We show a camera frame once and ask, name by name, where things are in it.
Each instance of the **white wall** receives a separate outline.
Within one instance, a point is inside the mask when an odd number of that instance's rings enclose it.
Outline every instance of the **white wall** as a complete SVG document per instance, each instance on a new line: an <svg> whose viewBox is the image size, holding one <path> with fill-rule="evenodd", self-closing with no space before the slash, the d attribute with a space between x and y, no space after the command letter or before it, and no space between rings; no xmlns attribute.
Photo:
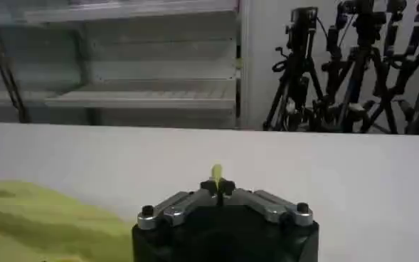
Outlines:
<svg viewBox="0 0 419 262"><path fill-rule="evenodd" d="M290 24L290 11L293 8L303 6L319 7L319 17L328 29L334 24L336 15L336 2L334 0L244 0L244 4L250 4L250 16L246 28L249 29L249 46L244 54L248 54L248 81L243 86L243 109L242 124L244 128L259 130L262 122L265 120L270 109L270 104L278 86L280 75L274 74L271 67L280 60L280 56L274 51L277 46L285 46L287 36L285 35L285 25ZM383 0L376 4L377 9L384 9ZM407 46L410 33L413 29L413 19L415 15L415 1L408 0L408 8L405 12L403 24L396 44L396 50L403 52ZM383 50L383 42L378 47ZM349 50L350 46L356 45L356 30L351 27L344 42L344 52ZM319 79L322 86L326 85L326 76L321 73L320 66L329 60L329 54L325 51L326 40L320 27L317 29L317 36L314 45L314 59L317 64L317 70L320 72ZM396 72L391 71L390 81L396 80ZM361 100L372 98L373 84L375 83L375 74L369 71L365 77L364 87L361 94ZM343 97L346 90L344 84L339 92ZM419 91L419 71L410 80L405 98L412 103L415 102L416 94ZM308 101L315 97L314 93L309 95ZM398 126L402 128L404 121L402 115L397 112Z"/></svg>

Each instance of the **camera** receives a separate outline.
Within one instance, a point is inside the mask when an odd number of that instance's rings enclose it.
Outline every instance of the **camera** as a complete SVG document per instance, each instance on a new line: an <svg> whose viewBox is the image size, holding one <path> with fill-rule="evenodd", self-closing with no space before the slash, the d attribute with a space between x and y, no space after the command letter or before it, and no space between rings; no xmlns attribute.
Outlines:
<svg viewBox="0 0 419 262"><path fill-rule="evenodd" d="M347 0L341 4L345 14L369 14L373 11L374 0Z"/></svg>
<svg viewBox="0 0 419 262"><path fill-rule="evenodd" d="M388 13L403 12L407 8L407 0L389 0L386 7Z"/></svg>
<svg viewBox="0 0 419 262"><path fill-rule="evenodd" d="M304 7L292 10L292 25L287 27L290 36L287 47L294 50L305 50L309 32L317 27L317 7Z"/></svg>

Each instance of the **shelving unit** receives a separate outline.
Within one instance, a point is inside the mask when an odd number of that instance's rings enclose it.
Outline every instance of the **shelving unit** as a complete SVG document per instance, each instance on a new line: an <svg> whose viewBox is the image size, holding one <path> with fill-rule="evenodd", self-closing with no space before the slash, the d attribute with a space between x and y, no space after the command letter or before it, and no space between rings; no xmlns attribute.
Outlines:
<svg viewBox="0 0 419 262"><path fill-rule="evenodd" d="M233 80L132 81L86 85L46 99L51 107L233 110Z"/></svg>
<svg viewBox="0 0 419 262"><path fill-rule="evenodd" d="M91 1L77 0L73 3L25 10L22 20L26 23L60 23L234 11L238 0L92 1L92 4Z"/></svg>
<svg viewBox="0 0 419 262"><path fill-rule="evenodd" d="M26 105L234 118L237 7L238 0L1 0L0 27Z"/></svg>

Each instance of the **yellow-green cloth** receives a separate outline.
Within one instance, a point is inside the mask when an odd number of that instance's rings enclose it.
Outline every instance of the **yellow-green cloth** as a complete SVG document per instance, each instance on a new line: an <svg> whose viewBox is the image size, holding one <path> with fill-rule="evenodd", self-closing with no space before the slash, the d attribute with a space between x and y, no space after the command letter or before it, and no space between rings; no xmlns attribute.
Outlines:
<svg viewBox="0 0 419 262"><path fill-rule="evenodd" d="M0 182L0 262L131 262L131 223L25 182Z"/></svg>

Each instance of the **metal shelf frame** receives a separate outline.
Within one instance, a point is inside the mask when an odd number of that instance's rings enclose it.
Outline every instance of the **metal shelf frame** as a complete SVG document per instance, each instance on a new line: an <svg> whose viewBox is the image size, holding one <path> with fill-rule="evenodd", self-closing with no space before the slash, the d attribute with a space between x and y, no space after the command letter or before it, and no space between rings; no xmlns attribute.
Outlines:
<svg viewBox="0 0 419 262"><path fill-rule="evenodd" d="M73 4L25 9L18 21L23 23L64 23L102 19L128 19L141 16L168 16L237 11L238 0L161 0L106 1L77 0Z"/></svg>
<svg viewBox="0 0 419 262"><path fill-rule="evenodd" d="M85 85L47 98L45 104L63 108L234 111L235 92L235 80L120 81Z"/></svg>

